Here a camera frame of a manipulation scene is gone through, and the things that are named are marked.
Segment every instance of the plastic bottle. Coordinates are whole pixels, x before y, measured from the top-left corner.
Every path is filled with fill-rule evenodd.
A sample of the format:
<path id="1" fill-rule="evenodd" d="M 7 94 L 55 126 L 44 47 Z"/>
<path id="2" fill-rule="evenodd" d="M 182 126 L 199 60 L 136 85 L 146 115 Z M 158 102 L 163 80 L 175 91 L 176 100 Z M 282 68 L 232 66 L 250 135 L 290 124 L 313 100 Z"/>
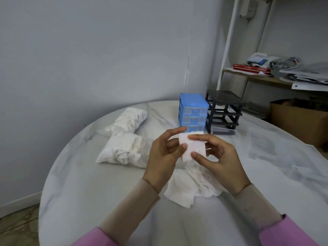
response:
<path id="1" fill-rule="evenodd" d="M 297 66 L 300 63 L 299 58 L 296 57 L 291 57 L 285 60 L 282 60 L 281 62 L 275 64 L 272 67 L 271 70 L 271 74 L 275 77 L 275 78 L 284 78 L 288 75 L 288 73 L 284 73 L 284 72 L 280 72 L 280 70 L 285 70 L 288 68 L 292 68 Z"/>

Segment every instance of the fingernail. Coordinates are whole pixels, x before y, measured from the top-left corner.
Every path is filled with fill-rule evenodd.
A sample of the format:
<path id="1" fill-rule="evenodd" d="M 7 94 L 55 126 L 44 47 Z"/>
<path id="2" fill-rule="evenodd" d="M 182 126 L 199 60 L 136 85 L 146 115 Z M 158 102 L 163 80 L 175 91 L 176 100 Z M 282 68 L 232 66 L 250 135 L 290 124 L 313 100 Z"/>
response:
<path id="1" fill-rule="evenodd" d="M 191 154 L 190 154 L 190 155 L 191 155 L 191 158 L 193 158 L 193 159 L 194 159 L 194 158 L 196 158 L 196 156 L 197 156 L 197 153 L 196 153 L 196 152 L 191 152 Z"/>
<path id="2" fill-rule="evenodd" d="M 187 148 L 188 148 L 188 144 L 186 144 L 186 143 L 181 144 L 181 146 L 182 146 L 184 149 L 187 149 Z"/>

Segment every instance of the white tissue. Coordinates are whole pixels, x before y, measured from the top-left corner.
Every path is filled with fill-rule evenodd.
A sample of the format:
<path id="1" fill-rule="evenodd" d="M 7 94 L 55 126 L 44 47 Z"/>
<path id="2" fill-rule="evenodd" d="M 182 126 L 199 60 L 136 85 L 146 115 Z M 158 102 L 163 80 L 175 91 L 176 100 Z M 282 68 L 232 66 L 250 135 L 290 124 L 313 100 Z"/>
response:
<path id="1" fill-rule="evenodd" d="M 107 161 L 145 168 L 152 143 L 153 140 L 136 134 L 113 135 L 97 157 L 96 163 Z"/>
<path id="2" fill-rule="evenodd" d="M 195 131 L 195 132 L 189 132 L 189 133 L 181 133 L 179 134 L 179 144 L 186 143 L 188 145 L 187 150 L 182 155 L 182 161 L 191 161 L 191 152 L 197 152 L 201 154 L 203 157 L 206 157 L 206 148 L 205 148 L 205 142 L 203 141 L 193 141 L 188 139 L 188 136 L 190 134 L 204 134 L 203 131 Z"/>
<path id="3" fill-rule="evenodd" d="M 140 124 L 147 118 L 147 111 L 137 108 L 127 108 L 112 125 L 105 128 L 111 135 L 119 133 L 134 133 Z"/>
<path id="4" fill-rule="evenodd" d="M 186 165 L 185 169 L 175 169 L 164 193 L 173 202 L 190 208 L 194 197 L 219 196 L 223 186 L 205 167 L 195 161 Z"/>

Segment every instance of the baseboard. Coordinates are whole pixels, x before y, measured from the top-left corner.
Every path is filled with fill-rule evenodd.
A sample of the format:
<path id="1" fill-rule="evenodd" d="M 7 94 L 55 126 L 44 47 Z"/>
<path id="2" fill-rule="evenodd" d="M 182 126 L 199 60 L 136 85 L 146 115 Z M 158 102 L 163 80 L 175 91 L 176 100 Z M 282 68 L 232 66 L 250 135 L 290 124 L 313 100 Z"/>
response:
<path id="1" fill-rule="evenodd" d="M 8 204 L 0 206 L 0 218 L 13 212 L 22 210 L 32 205 L 40 203 L 42 192 L 35 193 L 24 198 L 20 198 Z"/>

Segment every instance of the book spine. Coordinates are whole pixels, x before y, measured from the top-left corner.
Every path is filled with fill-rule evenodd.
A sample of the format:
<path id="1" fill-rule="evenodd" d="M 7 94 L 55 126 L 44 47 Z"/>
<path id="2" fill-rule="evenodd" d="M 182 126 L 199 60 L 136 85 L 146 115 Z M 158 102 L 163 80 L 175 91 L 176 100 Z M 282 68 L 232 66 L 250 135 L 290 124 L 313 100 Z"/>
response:
<path id="1" fill-rule="evenodd" d="M 239 64 L 234 64 L 233 67 L 245 68 L 245 69 L 250 69 L 250 70 L 255 70 L 255 71 L 267 71 L 267 72 L 271 71 L 270 68 L 261 68 L 261 67 L 246 66 L 246 65 L 239 65 Z"/>
<path id="2" fill-rule="evenodd" d="M 240 71 L 247 71 L 247 72 L 257 73 L 257 74 L 260 73 L 259 70 L 245 69 L 245 68 L 240 68 L 240 67 L 235 67 L 235 66 L 234 66 L 234 69 L 235 70 L 240 70 Z M 264 73 L 265 75 L 271 75 L 270 72 L 268 72 L 268 71 L 267 72 L 262 71 L 262 73 Z"/>

